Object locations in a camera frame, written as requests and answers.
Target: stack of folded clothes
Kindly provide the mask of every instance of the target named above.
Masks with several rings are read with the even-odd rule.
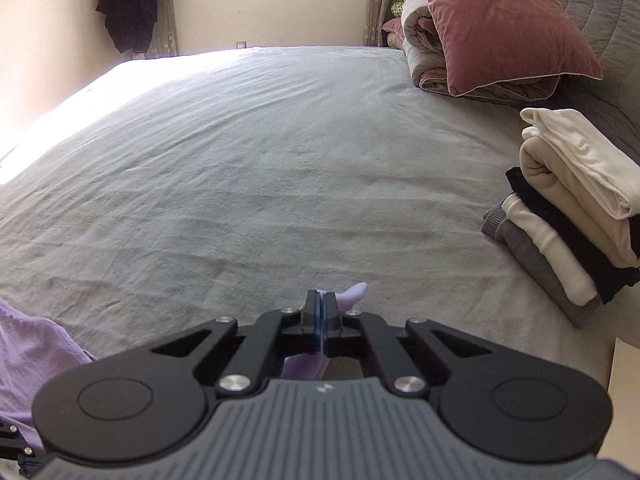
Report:
[[[482,232],[516,259],[583,326],[640,281],[640,167],[576,110],[525,108],[513,193],[484,215]]]

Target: white wall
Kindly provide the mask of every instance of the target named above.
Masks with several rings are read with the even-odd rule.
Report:
[[[21,131],[122,56],[96,0],[0,0],[0,136]]]
[[[365,0],[174,0],[180,54],[248,46],[360,45]]]

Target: pink pillow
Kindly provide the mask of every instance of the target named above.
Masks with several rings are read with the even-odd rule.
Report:
[[[428,2],[451,95],[549,75],[603,77],[593,50],[556,0]]]
[[[396,33],[402,41],[404,41],[404,30],[402,30],[402,20],[400,18],[394,18],[382,24],[380,27],[382,30],[386,32],[394,32]]]

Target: bed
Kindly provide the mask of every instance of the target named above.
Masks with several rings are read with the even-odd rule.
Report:
[[[606,383],[640,289],[575,330],[480,232],[518,111],[423,92],[400,51],[254,48],[119,65],[0,168],[0,298],[98,357],[308,288],[427,316]]]

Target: black folded shirt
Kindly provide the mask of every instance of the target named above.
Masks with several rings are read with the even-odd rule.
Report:
[[[511,189],[517,193],[524,205],[555,229],[567,244],[575,259],[591,276],[602,298],[602,303],[609,303],[625,285],[633,286],[640,282],[639,269],[614,267],[605,254],[593,245],[556,206],[531,187],[520,168],[511,168],[506,175]],[[635,227],[640,230],[640,226],[634,225],[632,228]]]

